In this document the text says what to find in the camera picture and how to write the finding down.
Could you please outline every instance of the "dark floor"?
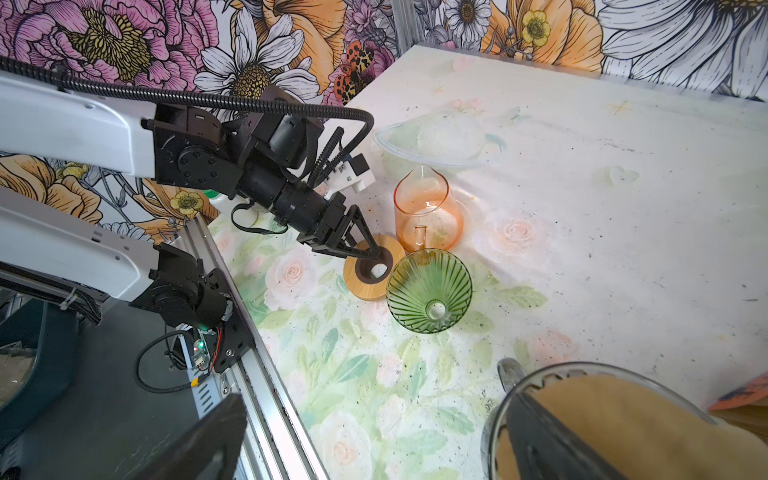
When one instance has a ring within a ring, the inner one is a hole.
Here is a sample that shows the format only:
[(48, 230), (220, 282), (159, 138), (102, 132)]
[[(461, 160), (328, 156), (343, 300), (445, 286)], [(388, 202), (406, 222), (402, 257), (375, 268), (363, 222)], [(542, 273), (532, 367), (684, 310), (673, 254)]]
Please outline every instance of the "dark floor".
[[(21, 436), (22, 480), (130, 478), (197, 421), (189, 390), (156, 395), (134, 383), (136, 354), (163, 331), (159, 315), (126, 303), (84, 328), (74, 382)], [(142, 379), (158, 387), (187, 381), (169, 370), (164, 350), (161, 343), (144, 356)]]

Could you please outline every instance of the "black ring on coaster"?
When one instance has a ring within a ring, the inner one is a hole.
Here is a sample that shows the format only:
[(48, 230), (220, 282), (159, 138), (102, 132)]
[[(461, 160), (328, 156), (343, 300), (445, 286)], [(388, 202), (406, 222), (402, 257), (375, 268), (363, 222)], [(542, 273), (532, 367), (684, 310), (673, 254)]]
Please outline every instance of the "black ring on coaster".
[[(355, 275), (366, 285), (375, 285), (381, 282), (392, 271), (392, 252), (381, 246), (379, 246), (379, 250), (381, 254), (378, 258), (361, 258), (355, 262)], [(371, 274), (371, 270), (380, 263), (386, 266), (386, 271), (379, 278), (376, 278)]]

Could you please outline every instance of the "wooden coaster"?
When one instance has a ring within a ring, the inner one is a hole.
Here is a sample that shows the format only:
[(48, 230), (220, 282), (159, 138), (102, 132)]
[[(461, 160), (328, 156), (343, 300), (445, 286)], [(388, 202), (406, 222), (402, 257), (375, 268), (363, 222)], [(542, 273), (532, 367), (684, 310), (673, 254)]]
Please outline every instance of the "wooden coaster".
[[(368, 302), (380, 300), (386, 296), (386, 285), (389, 282), (389, 276), (392, 275), (392, 269), (406, 255), (405, 249), (402, 248), (396, 238), (387, 235), (374, 235), (373, 239), (381, 250), (379, 258), (347, 257), (346, 262), (344, 262), (346, 287), (354, 296)], [(355, 245), (355, 248), (366, 249), (368, 242), (363, 240)], [(376, 277), (373, 271), (382, 268), (374, 269), (379, 264), (386, 267), (386, 270), (379, 277)]]

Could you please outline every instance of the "ribbed green glass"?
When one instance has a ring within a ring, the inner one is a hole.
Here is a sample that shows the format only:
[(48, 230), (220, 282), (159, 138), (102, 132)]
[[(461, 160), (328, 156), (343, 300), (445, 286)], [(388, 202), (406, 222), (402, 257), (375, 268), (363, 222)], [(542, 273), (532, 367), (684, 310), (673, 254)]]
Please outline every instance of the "ribbed green glass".
[(456, 256), (428, 248), (395, 266), (386, 289), (389, 311), (416, 333), (437, 333), (454, 326), (469, 308), (472, 278)]

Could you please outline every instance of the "orange glass pitcher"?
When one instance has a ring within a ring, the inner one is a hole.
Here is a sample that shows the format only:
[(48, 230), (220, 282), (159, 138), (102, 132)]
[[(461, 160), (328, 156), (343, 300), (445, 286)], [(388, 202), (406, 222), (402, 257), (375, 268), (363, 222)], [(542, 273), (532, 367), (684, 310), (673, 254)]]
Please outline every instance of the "orange glass pitcher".
[(456, 245), (464, 217), (445, 177), (422, 165), (400, 180), (395, 189), (395, 230), (409, 252)]

